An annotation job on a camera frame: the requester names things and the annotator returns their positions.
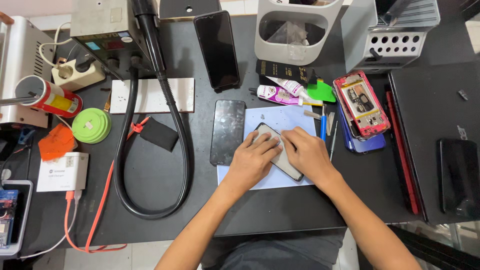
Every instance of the gray shorts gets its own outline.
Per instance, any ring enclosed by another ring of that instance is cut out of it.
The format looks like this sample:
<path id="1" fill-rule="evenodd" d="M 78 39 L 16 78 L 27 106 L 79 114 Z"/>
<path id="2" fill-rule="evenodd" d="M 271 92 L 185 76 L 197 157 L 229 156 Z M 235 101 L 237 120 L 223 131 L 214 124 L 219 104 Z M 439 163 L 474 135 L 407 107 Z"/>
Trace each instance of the gray shorts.
<path id="1" fill-rule="evenodd" d="M 214 237 L 202 269 L 332 269 L 346 230 Z"/>

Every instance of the red can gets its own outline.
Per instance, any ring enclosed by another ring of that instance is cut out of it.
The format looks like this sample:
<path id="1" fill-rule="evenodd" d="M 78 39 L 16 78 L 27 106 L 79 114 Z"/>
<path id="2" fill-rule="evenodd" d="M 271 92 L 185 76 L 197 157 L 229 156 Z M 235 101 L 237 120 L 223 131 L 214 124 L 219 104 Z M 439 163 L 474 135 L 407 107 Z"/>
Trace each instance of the red can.
<path id="1" fill-rule="evenodd" d="M 22 105 L 42 109 L 65 118 L 71 118 L 82 110 L 82 99 L 78 95 L 39 76 L 27 76 L 21 79 L 15 87 L 17 98 L 31 97 L 32 93 L 39 98 L 33 102 L 22 103 Z"/>

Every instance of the white cable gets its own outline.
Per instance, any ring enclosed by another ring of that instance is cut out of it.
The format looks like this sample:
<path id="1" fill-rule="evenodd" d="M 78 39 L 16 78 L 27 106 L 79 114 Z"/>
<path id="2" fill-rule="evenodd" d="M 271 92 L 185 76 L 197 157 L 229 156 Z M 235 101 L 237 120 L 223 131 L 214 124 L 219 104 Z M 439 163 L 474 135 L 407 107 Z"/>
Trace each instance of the white cable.
<path id="1" fill-rule="evenodd" d="M 66 25 L 66 24 L 69 24 L 70 22 L 64 22 L 62 24 L 60 24 L 60 26 L 57 28 L 57 31 L 55 32 L 55 38 L 54 38 L 54 42 L 57 43 L 58 40 L 59 40 L 59 33 L 60 33 L 60 29 L 62 26 Z M 55 52 L 57 51 L 57 46 L 53 46 L 53 55 L 55 56 Z"/>
<path id="2" fill-rule="evenodd" d="M 73 48 L 70 50 L 70 52 L 68 53 L 68 56 L 67 56 L 67 60 L 65 62 L 68 62 L 68 59 L 70 58 L 70 55 L 72 54 L 72 51 L 73 49 L 78 45 L 78 43 L 76 43 Z"/>
<path id="3" fill-rule="evenodd" d="M 60 121 L 62 121 L 65 125 L 67 125 L 67 127 L 70 128 L 70 130 L 72 130 L 72 127 L 63 118 L 61 118 L 58 114 L 55 114 L 55 115 L 60 119 Z"/>
<path id="4" fill-rule="evenodd" d="M 73 227 L 73 223 L 75 223 L 75 217 L 77 216 L 77 208 L 78 208 L 78 199 L 75 199 L 75 210 L 73 211 L 72 223 L 70 224 L 70 227 L 68 228 L 68 232 L 70 232 L 70 229 Z M 20 259 L 31 258 L 31 257 L 35 257 L 35 256 L 38 256 L 38 255 L 42 255 L 42 254 L 45 254 L 47 252 L 50 252 L 53 249 L 55 249 L 56 247 L 58 247 L 63 242 L 63 240 L 65 240 L 65 235 L 62 237 L 62 239 L 60 239 L 60 241 L 56 245 L 54 245 L 50 249 L 47 249 L 45 251 L 38 252 L 38 253 L 35 253 L 35 254 L 32 254 L 32 255 L 28 255 L 28 256 L 22 256 L 22 257 L 20 257 Z"/>
<path id="5" fill-rule="evenodd" d="M 69 38 L 69 39 L 67 39 L 67 40 L 65 40 L 65 41 L 63 41 L 63 42 L 60 42 L 60 43 L 44 43 L 44 44 L 40 45 L 40 47 L 38 47 L 38 51 L 40 52 L 40 56 L 41 56 L 42 59 L 45 61 L 45 63 L 51 65 L 51 66 L 54 67 L 54 68 L 58 68 L 58 65 L 55 65 L 54 63 L 48 61 L 48 60 L 45 58 L 45 56 L 44 56 L 43 53 L 42 53 L 42 47 L 43 47 L 44 45 L 63 45 L 63 44 L 69 43 L 71 40 L 72 40 L 72 39 Z"/>

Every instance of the screwdriver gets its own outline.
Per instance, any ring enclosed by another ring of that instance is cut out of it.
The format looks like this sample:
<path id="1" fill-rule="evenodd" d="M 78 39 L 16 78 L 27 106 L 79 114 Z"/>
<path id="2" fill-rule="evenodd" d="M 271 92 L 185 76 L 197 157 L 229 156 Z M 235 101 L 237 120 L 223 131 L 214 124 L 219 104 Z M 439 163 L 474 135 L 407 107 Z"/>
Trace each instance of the screwdriver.
<path id="1" fill-rule="evenodd" d="M 335 151 L 335 141 L 336 141 L 336 126 L 338 125 L 338 121 L 335 123 L 335 131 L 333 132 L 332 138 L 332 145 L 330 147 L 330 161 L 332 161 L 333 151 Z"/>
<path id="2" fill-rule="evenodd" d="M 326 105 L 322 106 L 322 123 L 320 125 L 320 138 L 325 141 L 327 137 L 327 115 L 326 115 Z"/>

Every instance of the hand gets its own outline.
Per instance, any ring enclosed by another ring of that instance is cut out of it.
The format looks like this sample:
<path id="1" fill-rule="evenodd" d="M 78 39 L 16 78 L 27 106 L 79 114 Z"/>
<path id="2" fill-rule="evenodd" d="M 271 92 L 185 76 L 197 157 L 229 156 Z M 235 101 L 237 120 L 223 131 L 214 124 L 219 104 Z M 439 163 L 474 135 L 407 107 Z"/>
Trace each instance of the hand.
<path id="1" fill-rule="evenodd" d="M 283 150 L 281 145 L 275 147 L 278 136 L 269 140 L 271 134 L 268 132 L 252 144 L 257 136 L 257 130 L 250 132 L 237 148 L 230 169 L 219 186 L 227 187 L 237 199 L 267 176 L 272 168 L 270 161 Z"/>
<path id="2" fill-rule="evenodd" d="M 326 193 L 332 184 L 341 183 L 342 175 L 333 167 L 325 142 L 300 127 L 282 131 L 288 161 Z"/>

